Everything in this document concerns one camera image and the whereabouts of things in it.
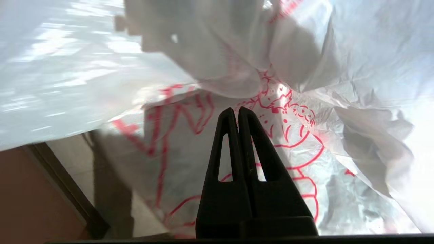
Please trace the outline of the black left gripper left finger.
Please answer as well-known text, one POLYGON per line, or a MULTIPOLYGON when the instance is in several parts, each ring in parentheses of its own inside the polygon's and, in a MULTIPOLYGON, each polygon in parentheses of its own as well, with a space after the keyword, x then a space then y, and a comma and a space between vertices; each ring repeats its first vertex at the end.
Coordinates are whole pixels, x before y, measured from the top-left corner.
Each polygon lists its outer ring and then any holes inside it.
POLYGON ((243 164, 234 110, 227 108, 218 117, 197 213, 198 219, 250 219, 252 217, 243 164), (228 135, 229 139, 232 182, 220 182, 218 178, 225 135, 228 135))

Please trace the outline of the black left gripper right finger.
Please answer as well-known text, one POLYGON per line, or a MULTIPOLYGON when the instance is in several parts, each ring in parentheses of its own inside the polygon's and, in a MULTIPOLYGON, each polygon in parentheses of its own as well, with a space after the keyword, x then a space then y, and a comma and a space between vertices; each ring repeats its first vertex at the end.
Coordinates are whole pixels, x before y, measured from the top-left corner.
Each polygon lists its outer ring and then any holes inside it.
POLYGON ((256 218, 309 217, 312 214, 255 113, 238 113, 243 169, 256 218))

